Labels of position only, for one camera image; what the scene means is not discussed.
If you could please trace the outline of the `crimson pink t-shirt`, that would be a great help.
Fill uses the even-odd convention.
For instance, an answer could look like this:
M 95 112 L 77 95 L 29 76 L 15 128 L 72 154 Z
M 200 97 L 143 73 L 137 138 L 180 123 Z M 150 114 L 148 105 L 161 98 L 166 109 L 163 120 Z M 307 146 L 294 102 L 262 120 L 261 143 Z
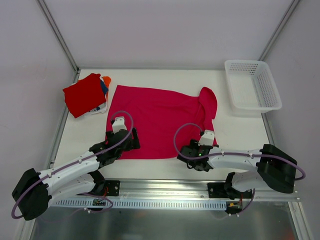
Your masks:
M 214 92 L 203 87 L 198 96 L 183 93 L 118 85 L 109 107 L 106 130 L 111 131 L 113 114 L 128 112 L 127 127 L 137 130 L 140 148 L 126 151 L 123 160 L 155 160 L 175 158 L 175 147 L 199 140 L 200 130 L 214 129 L 213 119 L 218 110 Z

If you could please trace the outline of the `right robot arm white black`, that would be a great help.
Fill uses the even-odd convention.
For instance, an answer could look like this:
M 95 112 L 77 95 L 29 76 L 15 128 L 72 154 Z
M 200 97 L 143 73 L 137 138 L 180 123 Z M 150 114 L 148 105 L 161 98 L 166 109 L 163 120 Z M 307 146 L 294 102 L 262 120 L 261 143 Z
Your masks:
M 266 187 L 282 194 L 294 192 L 297 161 L 272 144 L 255 150 L 229 151 L 218 145 L 200 145 L 192 139 L 178 151 L 177 159 L 198 172 L 233 169 L 223 184 L 211 188 L 220 198 L 248 199 L 254 190 Z

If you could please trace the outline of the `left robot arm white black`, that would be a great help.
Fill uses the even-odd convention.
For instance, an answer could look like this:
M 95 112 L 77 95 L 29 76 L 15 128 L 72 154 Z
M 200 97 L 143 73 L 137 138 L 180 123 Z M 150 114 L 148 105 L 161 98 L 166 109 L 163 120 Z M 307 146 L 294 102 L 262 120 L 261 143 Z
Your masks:
M 59 167 L 26 170 L 11 194 L 15 201 L 12 218 L 33 220 L 52 204 L 75 195 L 102 196 L 107 183 L 99 170 L 113 164 L 124 152 L 140 148 L 136 128 L 108 131 L 106 135 L 106 140 Z

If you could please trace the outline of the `folded white t-shirt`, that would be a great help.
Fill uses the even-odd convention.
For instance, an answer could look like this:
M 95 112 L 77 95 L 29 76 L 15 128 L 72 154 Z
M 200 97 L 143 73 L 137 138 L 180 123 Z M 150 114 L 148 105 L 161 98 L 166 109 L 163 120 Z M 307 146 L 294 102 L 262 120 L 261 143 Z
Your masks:
M 94 114 L 103 114 L 105 113 L 106 111 L 108 110 L 108 103 L 107 102 L 104 102 L 102 104 L 100 104 L 99 106 L 95 107 L 94 109 L 86 112 L 84 114 L 84 116 L 90 116 L 90 115 L 94 115 Z

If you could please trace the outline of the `folded red t-shirt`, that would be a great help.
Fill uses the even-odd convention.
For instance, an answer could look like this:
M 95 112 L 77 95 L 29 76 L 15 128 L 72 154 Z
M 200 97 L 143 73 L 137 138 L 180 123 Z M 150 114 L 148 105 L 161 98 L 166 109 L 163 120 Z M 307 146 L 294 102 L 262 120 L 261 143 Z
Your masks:
M 108 101 L 102 89 L 101 77 L 99 73 L 91 73 L 63 89 L 64 102 L 74 118 L 84 116 L 85 113 Z

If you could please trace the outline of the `folded orange t-shirt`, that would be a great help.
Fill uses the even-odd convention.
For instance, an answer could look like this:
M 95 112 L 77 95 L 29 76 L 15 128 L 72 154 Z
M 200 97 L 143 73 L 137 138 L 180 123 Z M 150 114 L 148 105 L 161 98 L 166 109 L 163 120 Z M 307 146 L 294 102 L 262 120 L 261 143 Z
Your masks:
M 105 98 L 107 100 L 112 79 L 109 76 L 102 76 L 101 81 L 102 81 L 101 88 L 102 88 L 102 91 L 103 91 Z

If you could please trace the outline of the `white perforated plastic basket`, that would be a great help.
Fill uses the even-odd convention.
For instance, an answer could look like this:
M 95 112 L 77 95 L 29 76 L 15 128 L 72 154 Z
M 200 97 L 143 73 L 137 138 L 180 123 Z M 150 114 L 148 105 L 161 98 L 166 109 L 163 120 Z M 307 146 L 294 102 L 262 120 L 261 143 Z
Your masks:
M 231 109 L 239 117 L 258 117 L 280 110 L 282 101 L 269 65 L 257 60 L 226 60 Z

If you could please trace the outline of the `aluminium mounting rail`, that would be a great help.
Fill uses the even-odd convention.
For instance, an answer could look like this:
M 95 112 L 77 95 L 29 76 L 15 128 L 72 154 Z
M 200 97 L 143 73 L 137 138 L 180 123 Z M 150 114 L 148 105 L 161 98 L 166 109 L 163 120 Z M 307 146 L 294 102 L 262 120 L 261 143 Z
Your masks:
M 118 199 L 208 200 L 208 180 L 120 179 Z M 297 191 L 286 194 L 269 188 L 257 189 L 254 200 L 299 202 Z

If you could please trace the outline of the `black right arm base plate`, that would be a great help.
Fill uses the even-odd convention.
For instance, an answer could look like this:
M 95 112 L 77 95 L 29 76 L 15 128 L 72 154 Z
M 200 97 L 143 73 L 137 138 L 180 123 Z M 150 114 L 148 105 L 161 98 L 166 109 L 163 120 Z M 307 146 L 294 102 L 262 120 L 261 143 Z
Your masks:
M 252 190 L 240 192 L 232 187 L 231 183 L 226 182 L 209 182 L 207 183 L 208 196 L 211 199 L 251 199 Z

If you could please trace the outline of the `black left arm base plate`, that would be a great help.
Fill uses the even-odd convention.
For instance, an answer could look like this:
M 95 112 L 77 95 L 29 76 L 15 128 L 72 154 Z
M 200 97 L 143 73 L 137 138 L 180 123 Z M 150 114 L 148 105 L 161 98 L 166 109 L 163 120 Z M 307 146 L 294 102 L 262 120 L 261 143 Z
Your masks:
M 100 195 L 103 197 L 118 197 L 120 194 L 120 183 L 119 180 L 104 180 Z

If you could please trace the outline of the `left aluminium frame post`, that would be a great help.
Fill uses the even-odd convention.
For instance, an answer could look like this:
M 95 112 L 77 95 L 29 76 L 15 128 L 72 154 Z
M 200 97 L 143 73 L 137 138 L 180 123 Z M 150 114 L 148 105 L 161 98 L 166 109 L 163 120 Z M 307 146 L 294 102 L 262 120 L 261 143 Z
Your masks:
M 76 61 L 75 61 L 75 58 L 73 57 L 55 19 L 54 19 L 54 16 L 52 15 L 47 3 L 45 0 L 36 0 L 36 3 L 38 4 L 42 14 L 44 15 L 50 29 L 52 30 L 58 44 L 60 45 L 63 53 L 65 54 L 71 68 L 76 72 L 78 73 L 80 68 L 79 66 L 77 65 Z

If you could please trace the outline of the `aluminium frame post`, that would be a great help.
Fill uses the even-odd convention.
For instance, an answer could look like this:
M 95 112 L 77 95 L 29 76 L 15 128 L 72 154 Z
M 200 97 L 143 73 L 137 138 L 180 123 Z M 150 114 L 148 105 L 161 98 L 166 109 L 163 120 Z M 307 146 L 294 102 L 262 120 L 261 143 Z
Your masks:
M 285 29 L 286 25 L 289 23 L 291 17 L 294 15 L 295 11 L 297 10 L 301 2 L 302 0 L 292 0 L 290 2 L 288 8 L 286 9 L 281 20 L 279 21 L 271 37 L 269 38 L 266 46 L 264 47 L 262 53 L 260 54 L 258 58 L 259 61 L 265 61 L 267 59 L 268 55 L 271 53 L 273 47 L 275 46 L 278 38 Z
M 45 0 L 36 0 L 36 3 L 38 4 L 42 14 L 44 15 L 50 29 L 52 30 L 58 44 L 60 45 L 63 53 L 65 54 L 71 68 L 76 72 L 78 73 L 80 68 L 79 66 L 77 65 L 76 61 L 75 61 L 75 58 L 73 57 L 55 19 L 54 19 L 54 16 L 52 15 L 47 3 Z

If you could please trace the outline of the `right aluminium frame post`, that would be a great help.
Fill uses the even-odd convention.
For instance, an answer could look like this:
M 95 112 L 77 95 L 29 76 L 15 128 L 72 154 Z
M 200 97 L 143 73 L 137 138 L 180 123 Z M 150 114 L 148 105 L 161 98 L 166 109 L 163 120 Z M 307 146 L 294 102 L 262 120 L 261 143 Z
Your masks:
M 258 58 L 259 61 L 265 61 L 267 59 L 268 55 L 271 53 L 273 47 L 275 46 L 278 38 L 285 29 L 286 25 L 289 23 L 291 17 L 294 15 L 295 11 L 297 10 L 301 2 L 302 0 L 292 0 L 290 2 L 288 8 L 286 9 L 281 20 L 279 21 L 271 37 L 269 38 L 266 46 L 264 47 L 262 53 L 260 54 Z

